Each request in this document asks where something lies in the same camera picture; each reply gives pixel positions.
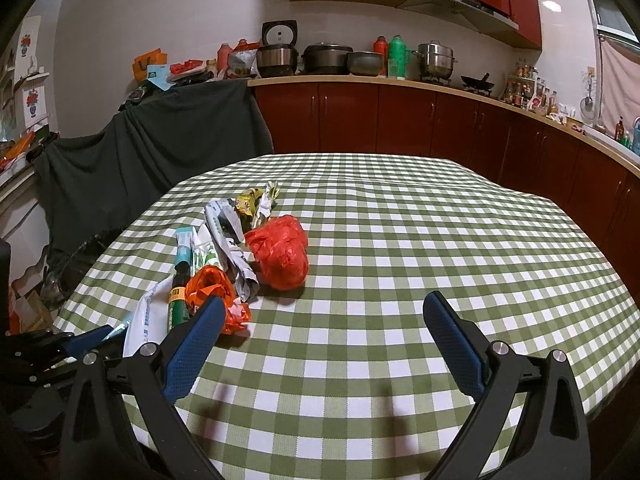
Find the orange plastic bag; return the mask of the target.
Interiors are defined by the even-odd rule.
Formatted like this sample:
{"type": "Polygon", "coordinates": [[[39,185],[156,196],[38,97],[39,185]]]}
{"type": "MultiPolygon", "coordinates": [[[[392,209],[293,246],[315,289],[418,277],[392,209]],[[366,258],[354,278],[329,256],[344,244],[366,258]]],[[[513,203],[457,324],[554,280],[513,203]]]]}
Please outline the orange plastic bag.
{"type": "Polygon", "coordinates": [[[186,283],[186,307],[190,315],[196,315],[210,297],[219,298],[226,309],[222,332],[225,335],[246,330],[250,322],[250,308],[238,296],[228,275],[218,266],[206,264],[186,283]]]}

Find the grey white wrapper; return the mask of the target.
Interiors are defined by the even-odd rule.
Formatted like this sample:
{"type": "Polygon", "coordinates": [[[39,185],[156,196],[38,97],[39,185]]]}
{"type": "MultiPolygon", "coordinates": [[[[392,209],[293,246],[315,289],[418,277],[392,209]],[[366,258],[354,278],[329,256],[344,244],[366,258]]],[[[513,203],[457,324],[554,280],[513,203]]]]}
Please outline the grey white wrapper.
{"type": "Polygon", "coordinates": [[[243,302],[251,302],[258,293],[259,282],[240,247],[244,233],[231,200],[210,200],[205,206],[205,221],[216,246],[224,254],[236,294],[243,302]]]}

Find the red plastic bag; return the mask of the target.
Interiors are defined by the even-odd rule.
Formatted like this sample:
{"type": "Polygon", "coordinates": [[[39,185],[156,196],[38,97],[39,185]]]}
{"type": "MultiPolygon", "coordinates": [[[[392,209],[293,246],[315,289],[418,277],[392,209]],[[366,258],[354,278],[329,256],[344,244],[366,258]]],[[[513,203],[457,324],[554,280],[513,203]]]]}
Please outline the red plastic bag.
{"type": "Polygon", "coordinates": [[[304,284],[309,270],[308,237],[294,216],[269,219],[245,234],[245,244],[270,287],[286,292],[304,284]]]}

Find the white long plastic wrapper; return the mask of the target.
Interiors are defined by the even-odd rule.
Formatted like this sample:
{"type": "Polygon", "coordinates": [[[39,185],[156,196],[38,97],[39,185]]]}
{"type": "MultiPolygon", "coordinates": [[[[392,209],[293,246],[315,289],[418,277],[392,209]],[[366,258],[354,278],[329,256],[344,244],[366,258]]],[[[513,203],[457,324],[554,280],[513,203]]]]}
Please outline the white long plastic wrapper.
{"type": "Polygon", "coordinates": [[[168,299],[172,276],[153,283],[134,308],[127,328],[122,356],[133,356],[141,346],[152,342],[160,344],[168,333],[168,299]]]}

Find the red lower kitchen cabinets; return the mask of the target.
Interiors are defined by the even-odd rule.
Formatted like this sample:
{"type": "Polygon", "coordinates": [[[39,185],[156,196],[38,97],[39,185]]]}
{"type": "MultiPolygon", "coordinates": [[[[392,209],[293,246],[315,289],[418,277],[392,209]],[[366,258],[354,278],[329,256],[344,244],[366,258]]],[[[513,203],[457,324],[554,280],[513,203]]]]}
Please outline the red lower kitchen cabinets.
{"type": "Polygon", "coordinates": [[[278,153],[446,158],[555,202],[639,295],[639,170],[583,133],[495,100],[429,86],[283,78],[253,91],[278,153]]]}

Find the white cabinet with dishes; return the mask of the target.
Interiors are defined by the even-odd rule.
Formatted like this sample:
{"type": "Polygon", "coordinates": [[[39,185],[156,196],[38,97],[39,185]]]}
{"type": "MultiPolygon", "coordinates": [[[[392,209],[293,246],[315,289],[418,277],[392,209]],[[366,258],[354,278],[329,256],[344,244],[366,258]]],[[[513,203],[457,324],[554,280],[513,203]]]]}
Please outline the white cabinet with dishes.
{"type": "Polygon", "coordinates": [[[38,182],[24,158],[1,177],[1,238],[11,246],[9,283],[22,296],[42,282],[50,240],[38,182]]]}

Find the green white snack wrapper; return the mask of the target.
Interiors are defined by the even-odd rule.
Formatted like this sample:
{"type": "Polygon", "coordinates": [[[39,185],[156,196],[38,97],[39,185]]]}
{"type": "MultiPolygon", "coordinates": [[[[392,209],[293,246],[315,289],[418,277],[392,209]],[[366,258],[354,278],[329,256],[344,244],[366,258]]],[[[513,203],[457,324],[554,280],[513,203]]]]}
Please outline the green white snack wrapper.
{"type": "Polygon", "coordinates": [[[193,229],[191,238],[192,264],[191,273],[198,274],[204,266],[221,268],[218,250],[208,227],[203,223],[198,229],[193,229]]]}

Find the teal tube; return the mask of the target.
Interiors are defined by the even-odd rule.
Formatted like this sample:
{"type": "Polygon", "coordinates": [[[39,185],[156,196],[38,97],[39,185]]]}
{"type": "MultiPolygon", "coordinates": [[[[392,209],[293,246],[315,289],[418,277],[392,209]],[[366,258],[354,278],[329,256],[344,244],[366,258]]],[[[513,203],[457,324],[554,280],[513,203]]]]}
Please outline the teal tube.
{"type": "Polygon", "coordinates": [[[181,263],[191,264],[192,262],[192,240],[194,229],[192,226],[184,226],[175,230],[177,242],[177,252],[175,256],[175,266],[181,263]]]}

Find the yellow white tied wrapper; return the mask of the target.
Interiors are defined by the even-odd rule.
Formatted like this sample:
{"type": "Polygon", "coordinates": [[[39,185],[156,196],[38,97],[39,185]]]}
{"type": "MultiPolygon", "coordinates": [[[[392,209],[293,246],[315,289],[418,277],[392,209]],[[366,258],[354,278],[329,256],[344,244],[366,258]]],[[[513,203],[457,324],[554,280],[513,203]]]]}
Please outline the yellow white tied wrapper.
{"type": "Polygon", "coordinates": [[[279,183],[269,181],[256,205],[256,210],[252,220],[252,228],[258,229],[263,226],[271,217],[271,211],[280,193],[279,183]]]}

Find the spice bottle rack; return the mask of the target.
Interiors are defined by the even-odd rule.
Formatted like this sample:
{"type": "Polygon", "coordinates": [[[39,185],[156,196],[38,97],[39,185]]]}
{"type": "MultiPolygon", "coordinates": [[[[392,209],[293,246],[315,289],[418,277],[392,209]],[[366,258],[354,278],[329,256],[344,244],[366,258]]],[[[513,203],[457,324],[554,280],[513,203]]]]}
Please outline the spice bottle rack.
{"type": "Polygon", "coordinates": [[[536,67],[525,58],[519,58],[514,70],[506,75],[500,100],[540,116],[559,114],[558,94],[547,86],[536,67]]]}

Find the black wok on stove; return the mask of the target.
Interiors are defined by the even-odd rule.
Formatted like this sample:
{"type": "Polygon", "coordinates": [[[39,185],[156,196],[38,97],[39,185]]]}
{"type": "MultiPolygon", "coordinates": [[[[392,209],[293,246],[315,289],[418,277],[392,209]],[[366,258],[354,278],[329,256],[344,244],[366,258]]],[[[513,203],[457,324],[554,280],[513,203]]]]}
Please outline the black wok on stove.
{"type": "Polygon", "coordinates": [[[489,80],[489,76],[490,73],[484,73],[484,76],[480,79],[470,76],[461,76],[460,79],[465,89],[470,89],[484,94],[491,94],[495,84],[489,80]]]}

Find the pink hanging towel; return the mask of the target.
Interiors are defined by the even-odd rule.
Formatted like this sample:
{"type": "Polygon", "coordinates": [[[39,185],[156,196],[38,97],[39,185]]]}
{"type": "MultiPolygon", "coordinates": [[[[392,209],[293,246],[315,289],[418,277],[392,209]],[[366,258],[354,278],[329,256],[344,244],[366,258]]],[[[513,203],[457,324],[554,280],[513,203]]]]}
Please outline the pink hanging towel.
{"type": "Polygon", "coordinates": [[[600,36],[600,117],[604,128],[614,136],[623,118],[631,131],[639,116],[639,48],[610,36],[600,36]]]}

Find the large black pot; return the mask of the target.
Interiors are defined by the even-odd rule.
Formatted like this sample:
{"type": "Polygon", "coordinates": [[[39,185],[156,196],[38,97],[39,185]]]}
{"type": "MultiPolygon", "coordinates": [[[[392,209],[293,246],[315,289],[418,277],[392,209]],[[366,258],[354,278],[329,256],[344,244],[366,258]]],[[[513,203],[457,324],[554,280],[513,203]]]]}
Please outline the large black pot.
{"type": "Polygon", "coordinates": [[[344,44],[318,42],[310,44],[303,52],[304,73],[307,75],[347,75],[347,57],[352,47],[344,44]]]}

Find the stainless steel steamer pot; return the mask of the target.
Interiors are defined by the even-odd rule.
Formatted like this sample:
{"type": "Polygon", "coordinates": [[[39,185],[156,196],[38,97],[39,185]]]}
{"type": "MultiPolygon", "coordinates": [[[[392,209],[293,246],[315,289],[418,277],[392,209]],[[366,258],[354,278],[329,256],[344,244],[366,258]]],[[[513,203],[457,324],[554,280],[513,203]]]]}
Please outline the stainless steel steamer pot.
{"type": "Polygon", "coordinates": [[[454,71],[454,50],[439,41],[419,44],[412,54],[418,59],[421,78],[449,79],[454,71]]]}

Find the dark wok bowl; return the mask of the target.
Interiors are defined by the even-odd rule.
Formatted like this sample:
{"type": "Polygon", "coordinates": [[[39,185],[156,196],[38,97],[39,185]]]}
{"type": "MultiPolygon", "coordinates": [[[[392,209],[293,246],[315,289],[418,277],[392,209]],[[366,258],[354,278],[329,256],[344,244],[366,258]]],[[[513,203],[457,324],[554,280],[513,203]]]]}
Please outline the dark wok bowl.
{"type": "Polygon", "coordinates": [[[384,58],[378,52],[349,52],[346,63],[349,73],[356,76],[377,77],[384,72],[384,58]]]}

